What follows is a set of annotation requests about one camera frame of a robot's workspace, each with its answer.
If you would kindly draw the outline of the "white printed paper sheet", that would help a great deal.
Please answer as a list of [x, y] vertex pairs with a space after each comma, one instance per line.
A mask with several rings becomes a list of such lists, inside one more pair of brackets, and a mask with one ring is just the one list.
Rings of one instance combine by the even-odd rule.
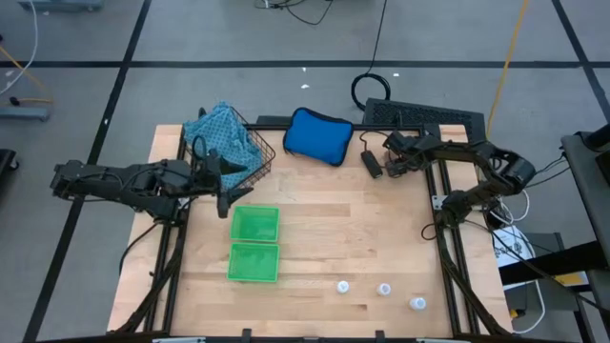
[[517, 263], [521, 259], [529, 260], [536, 256], [529, 240], [515, 226], [494, 230], [492, 240], [500, 268]]

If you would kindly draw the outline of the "black perforated computer case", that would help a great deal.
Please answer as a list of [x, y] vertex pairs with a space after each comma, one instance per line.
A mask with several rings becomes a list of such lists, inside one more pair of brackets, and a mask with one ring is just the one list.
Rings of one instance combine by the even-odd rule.
[[366, 125], [389, 125], [399, 128], [462, 125], [466, 130], [469, 142], [476, 142], [485, 138], [484, 115], [479, 112], [452, 110], [377, 98], [369, 98], [365, 105], [358, 103], [357, 107], [364, 111], [363, 123]]

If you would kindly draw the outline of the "blue padded pouch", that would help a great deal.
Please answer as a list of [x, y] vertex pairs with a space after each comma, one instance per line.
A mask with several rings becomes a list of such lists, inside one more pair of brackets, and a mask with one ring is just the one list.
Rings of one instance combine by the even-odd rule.
[[353, 134], [352, 122], [301, 107], [294, 111], [282, 144], [285, 152], [305, 155], [339, 167], [345, 159]]

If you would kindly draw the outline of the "blue patterned cloth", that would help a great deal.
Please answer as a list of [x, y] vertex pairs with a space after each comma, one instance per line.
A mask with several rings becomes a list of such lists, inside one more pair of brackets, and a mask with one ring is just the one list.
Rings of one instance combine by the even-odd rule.
[[211, 112], [197, 120], [185, 122], [183, 126], [184, 138], [189, 144], [198, 136], [205, 139], [206, 149], [203, 149], [200, 140], [196, 142], [195, 150], [198, 155], [202, 156], [204, 151], [216, 149], [229, 162], [246, 168], [245, 171], [223, 175], [222, 184], [225, 189], [237, 186], [262, 166], [260, 148], [254, 143], [230, 104], [219, 102]]

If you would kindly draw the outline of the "black chair base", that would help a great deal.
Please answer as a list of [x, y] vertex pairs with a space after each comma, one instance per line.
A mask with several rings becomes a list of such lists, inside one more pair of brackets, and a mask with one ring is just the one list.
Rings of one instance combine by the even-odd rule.
[[20, 167], [16, 151], [0, 149], [0, 191], [8, 184], [12, 174]]

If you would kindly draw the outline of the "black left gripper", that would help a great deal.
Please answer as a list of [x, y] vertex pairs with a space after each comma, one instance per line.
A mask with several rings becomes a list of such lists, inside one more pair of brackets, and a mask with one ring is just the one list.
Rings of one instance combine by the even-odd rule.
[[226, 218], [229, 207], [254, 190], [249, 187], [235, 188], [226, 192], [222, 183], [222, 175], [245, 172], [248, 168], [224, 159], [216, 149], [211, 149], [206, 155], [201, 155], [193, 149], [193, 162], [195, 187], [199, 194], [215, 196], [219, 218]]

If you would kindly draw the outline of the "grey side desk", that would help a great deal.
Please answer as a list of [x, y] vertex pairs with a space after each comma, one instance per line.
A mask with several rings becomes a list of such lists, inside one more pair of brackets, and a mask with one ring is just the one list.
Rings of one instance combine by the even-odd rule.
[[598, 245], [610, 266], [610, 124], [560, 139]]

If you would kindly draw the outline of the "black desk beam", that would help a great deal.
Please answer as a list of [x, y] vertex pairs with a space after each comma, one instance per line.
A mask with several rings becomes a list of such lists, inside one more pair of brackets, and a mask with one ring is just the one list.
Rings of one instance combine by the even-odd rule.
[[547, 276], [610, 269], [610, 245], [599, 241], [574, 246], [499, 268], [503, 285], [535, 280]]

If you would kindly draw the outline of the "green plastic bin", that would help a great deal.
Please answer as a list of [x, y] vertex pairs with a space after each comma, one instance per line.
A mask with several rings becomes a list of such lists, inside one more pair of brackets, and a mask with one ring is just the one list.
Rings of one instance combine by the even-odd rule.
[[274, 283], [278, 278], [280, 247], [277, 244], [234, 242], [227, 279], [239, 282]]
[[278, 240], [279, 223], [277, 207], [238, 206], [234, 210], [231, 239], [274, 243]]

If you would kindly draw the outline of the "grey stand foot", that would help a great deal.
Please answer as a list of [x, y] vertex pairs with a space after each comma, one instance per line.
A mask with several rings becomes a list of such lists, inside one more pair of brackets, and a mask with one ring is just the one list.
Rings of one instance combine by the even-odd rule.
[[0, 119], [39, 120], [45, 122], [49, 118], [49, 111], [44, 108], [0, 107]]
[[16, 0], [24, 10], [80, 12], [96, 11], [105, 0]]

